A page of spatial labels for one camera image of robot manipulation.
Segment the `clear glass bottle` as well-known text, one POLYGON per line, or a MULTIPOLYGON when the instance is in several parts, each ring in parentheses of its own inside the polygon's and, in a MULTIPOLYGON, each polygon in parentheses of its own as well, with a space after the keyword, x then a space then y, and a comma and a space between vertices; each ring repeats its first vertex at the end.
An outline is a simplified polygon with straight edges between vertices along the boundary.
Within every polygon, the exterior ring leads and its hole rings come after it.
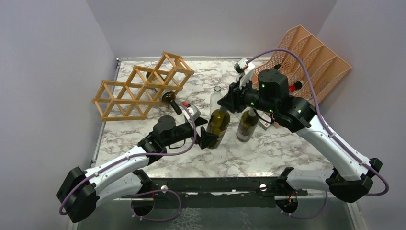
POLYGON ((214 87, 214 92, 210 96, 210 113, 220 108, 218 101, 223 97, 221 89, 222 88, 218 85, 214 87))

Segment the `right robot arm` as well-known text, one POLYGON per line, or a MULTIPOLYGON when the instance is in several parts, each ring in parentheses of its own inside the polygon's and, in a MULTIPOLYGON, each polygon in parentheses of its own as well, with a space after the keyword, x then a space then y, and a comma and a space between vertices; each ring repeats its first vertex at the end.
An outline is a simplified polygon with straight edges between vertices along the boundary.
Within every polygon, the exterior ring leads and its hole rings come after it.
POLYGON ((276 123, 308 141, 333 165, 318 171, 287 168, 276 182, 277 191, 282 195, 300 189, 327 191, 348 203, 368 195, 382 162, 356 153, 339 135, 328 131, 310 102, 290 95, 288 79, 278 70, 264 70, 258 80, 257 89, 251 82, 243 87, 238 82, 230 84, 218 104, 231 113, 250 107, 273 114, 276 123))

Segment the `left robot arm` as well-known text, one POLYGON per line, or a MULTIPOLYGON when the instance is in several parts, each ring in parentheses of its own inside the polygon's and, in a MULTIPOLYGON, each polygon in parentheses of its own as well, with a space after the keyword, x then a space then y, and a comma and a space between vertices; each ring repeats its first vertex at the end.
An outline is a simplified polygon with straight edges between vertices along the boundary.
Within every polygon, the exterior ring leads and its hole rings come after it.
POLYGON ((80 167, 71 169, 56 194, 61 203, 60 215, 67 215, 73 223, 77 223, 105 201, 130 193, 146 196, 151 186, 148 179, 136 176, 126 181, 124 176, 167 156, 166 148, 174 143, 191 138, 193 145, 205 149, 218 138, 218 135, 208 133, 202 127, 208 121, 200 117, 195 107, 185 107, 183 114, 185 123, 181 125, 176 125, 170 115, 160 117, 153 130, 135 147, 101 166, 85 170, 80 167), (201 126, 200 134, 197 133, 197 126, 201 126))

